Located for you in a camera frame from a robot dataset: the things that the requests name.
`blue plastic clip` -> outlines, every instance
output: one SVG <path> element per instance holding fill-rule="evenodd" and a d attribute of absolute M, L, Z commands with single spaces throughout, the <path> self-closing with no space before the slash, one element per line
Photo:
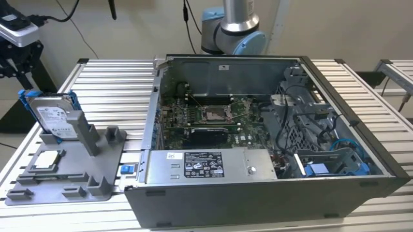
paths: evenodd
<path fill-rule="evenodd" d="M 130 165 L 123 165 L 121 168 L 121 174 L 134 174 L 135 172 L 135 166 L 130 166 Z"/>

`blue cable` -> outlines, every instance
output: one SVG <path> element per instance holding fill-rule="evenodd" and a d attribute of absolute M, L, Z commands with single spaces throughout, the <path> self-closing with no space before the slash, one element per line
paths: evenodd
<path fill-rule="evenodd" d="M 337 145 L 340 142 L 350 142 L 350 143 L 356 146 L 356 148 L 359 148 L 359 150 L 360 150 L 360 152 L 361 152 L 361 154 L 363 154 L 363 158 L 361 158 L 361 159 L 364 159 L 364 150 L 363 150 L 361 146 L 360 146 L 360 145 L 354 142 L 354 140 L 352 140 L 352 139 L 338 139 L 338 140 L 332 144 L 332 146 L 330 146 L 330 151 L 333 151 L 336 145 Z"/>

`aluminum extrusion table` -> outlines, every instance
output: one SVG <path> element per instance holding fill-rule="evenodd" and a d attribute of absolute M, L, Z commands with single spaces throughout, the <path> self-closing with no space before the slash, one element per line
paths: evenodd
<path fill-rule="evenodd" d="M 381 71 L 413 95 L 413 60 L 383 59 L 375 71 Z"/>
<path fill-rule="evenodd" d="M 98 128 L 118 125 L 129 133 L 121 164 L 139 162 L 151 84 L 151 60 L 89 60 L 75 66 L 59 92 L 75 90 L 86 117 Z M 375 133 L 397 162 L 413 176 L 413 126 L 384 101 L 346 64 L 314 60 L 333 87 Z M 7 191 L 39 148 L 36 124 L 0 173 L 0 232 L 149 231 L 142 229 L 115 181 L 106 202 L 7 206 Z M 181 231 L 412 231 L 413 181 L 388 198 L 371 199 L 346 218 L 221 226 Z"/>

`black plastic bracket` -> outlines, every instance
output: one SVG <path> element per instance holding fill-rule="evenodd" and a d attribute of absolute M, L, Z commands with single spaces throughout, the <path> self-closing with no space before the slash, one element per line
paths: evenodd
<path fill-rule="evenodd" d="M 338 64 L 345 64 L 346 62 L 344 61 L 344 59 L 334 59 L 334 61 L 338 63 Z"/>
<path fill-rule="evenodd" d="M 389 59 L 381 59 L 381 62 L 384 62 L 385 64 L 393 64 L 393 62 Z"/>
<path fill-rule="evenodd" d="M 89 58 L 81 58 L 78 60 L 78 64 L 86 64 L 87 62 L 90 62 L 90 59 Z"/>

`power supply label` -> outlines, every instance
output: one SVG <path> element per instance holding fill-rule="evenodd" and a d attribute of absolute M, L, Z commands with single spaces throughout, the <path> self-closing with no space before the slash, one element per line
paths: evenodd
<path fill-rule="evenodd" d="M 225 177 L 221 152 L 186 152 L 185 166 L 186 178 Z"/>

